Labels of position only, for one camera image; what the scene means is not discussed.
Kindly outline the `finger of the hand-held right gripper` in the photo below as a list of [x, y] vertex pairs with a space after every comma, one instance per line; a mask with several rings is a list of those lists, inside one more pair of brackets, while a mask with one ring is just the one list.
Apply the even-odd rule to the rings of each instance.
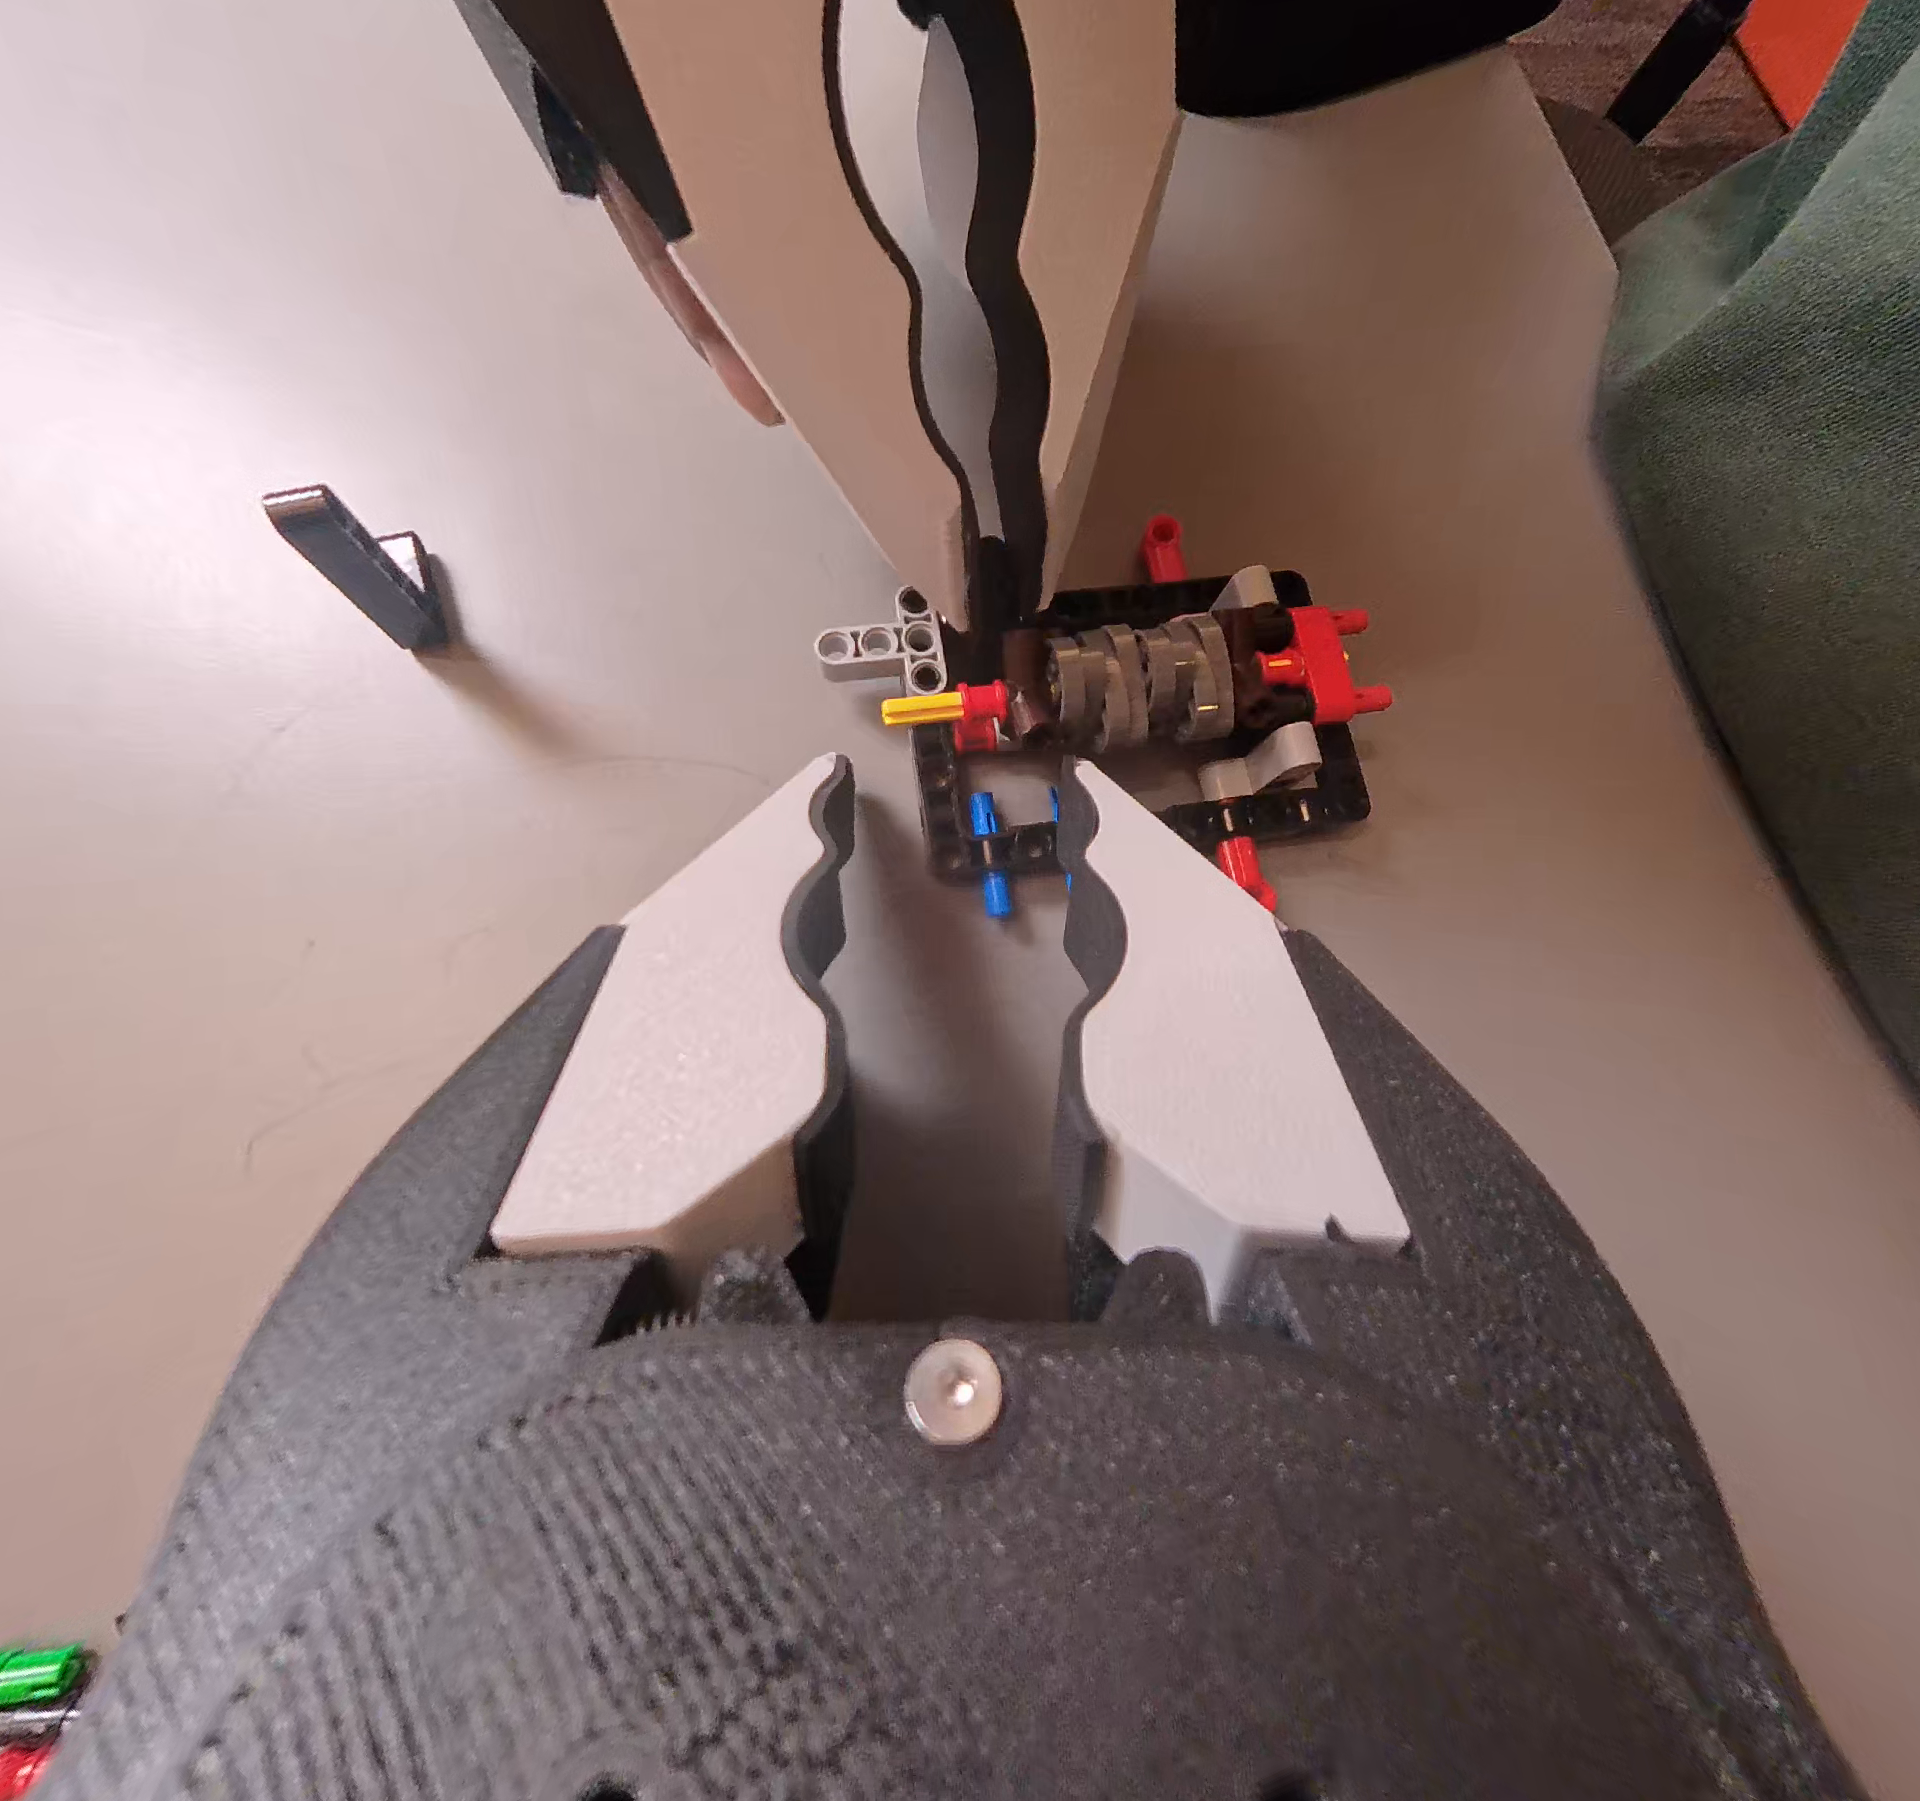
[[1048, 350], [1043, 586], [1062, 577], [1180, 136], [1177, 0], [1012, 0], [1037, 146], [1019, 234]]
[[639, 256], [728, 395], [788, 424], [899, 577], [966, 589], [966, 492], [917, 402], [913, 294], [835, 108], [839, 0], [603, 0], [687, 230]]

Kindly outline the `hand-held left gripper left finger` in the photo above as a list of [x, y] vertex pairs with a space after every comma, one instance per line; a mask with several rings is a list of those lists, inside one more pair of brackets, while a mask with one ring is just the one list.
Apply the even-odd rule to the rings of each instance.
[[835, 1253], [851, 1199], [848, 759], [822, 753], [644, 896], [492, 1215], [497, 1253]]

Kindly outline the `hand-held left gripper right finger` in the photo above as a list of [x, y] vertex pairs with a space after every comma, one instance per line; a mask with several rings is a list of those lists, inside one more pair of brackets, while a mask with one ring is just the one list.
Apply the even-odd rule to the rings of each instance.
[[1284, 927], [1096, 763], [1060, 784], [1062, 1029], [1053, 1167], [1070, 1261], [1184, 1256], [1225, 1309], [1278, 1248], [1411, 1238]]

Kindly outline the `partly built lego assembly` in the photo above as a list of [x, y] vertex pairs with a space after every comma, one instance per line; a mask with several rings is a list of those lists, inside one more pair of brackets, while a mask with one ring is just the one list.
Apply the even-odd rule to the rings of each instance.
[[981, 653], [910, 586], [887, 620], [813, 639], [826, 682], [893, 686], [879, 723], [910, 744], [926, 864], [993, 922], [1015, 913], [1016, 878], [1070, 879], [1062, 793], [1043, 821], [1003, 824], [973, 759], [1189, 753], [1195, 793], [1160, 821], [1265, 906], [1265, 843], [1373, 812], [1355, 724], [1393, 691], [1355, 677], [1368, 612], [1319, 604], [1295, 570], [1193, 575], [1171, 517], [1146, 523], [1137, 554], [1142, 581], [1062, 589]]

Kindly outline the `pile of small lego pieces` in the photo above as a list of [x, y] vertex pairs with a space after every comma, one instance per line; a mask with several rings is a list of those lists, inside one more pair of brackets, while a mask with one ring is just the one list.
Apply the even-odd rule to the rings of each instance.
[[86, 1643], [2, 1652], [2, 1794], [25, 1794], [79, 1711], [99, 1657]]

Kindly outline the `person's right hand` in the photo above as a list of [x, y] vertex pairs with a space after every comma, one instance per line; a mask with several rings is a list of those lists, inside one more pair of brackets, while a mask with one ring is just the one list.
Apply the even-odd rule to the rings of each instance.
[[639, 278], [647, 283], [651, 294], [666, 309], [670, 324], [679, 328], [680, 337], [706, 363], [730, 401], [759, 425], [782, 425], [784, 415], [776, 408], [775, 398], [759, 383], [745, 359], [735, 350], [733, 341], [714, 321], [706, 303], [680, 274], [680, 266], [664, 239], [664, 232], [652, 224], [647, 208], [620, 180], [611, 165], [598, 167], [595, 195]]

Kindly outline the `black metal bar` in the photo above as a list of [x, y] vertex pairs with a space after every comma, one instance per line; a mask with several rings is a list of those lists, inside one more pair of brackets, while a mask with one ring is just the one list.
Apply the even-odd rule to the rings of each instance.
[[1604, 121], [1629, 141], [1643, 141], [1713, 65], [1751, 3], [1690, 0], [1613, 99]]

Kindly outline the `person's green sweater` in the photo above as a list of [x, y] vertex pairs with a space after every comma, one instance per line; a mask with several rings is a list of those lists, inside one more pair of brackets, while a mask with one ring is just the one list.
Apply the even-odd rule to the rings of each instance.
[[1595, 446], [1741, 795], [1917, 1077], [1917, 0], [1617, 246]]

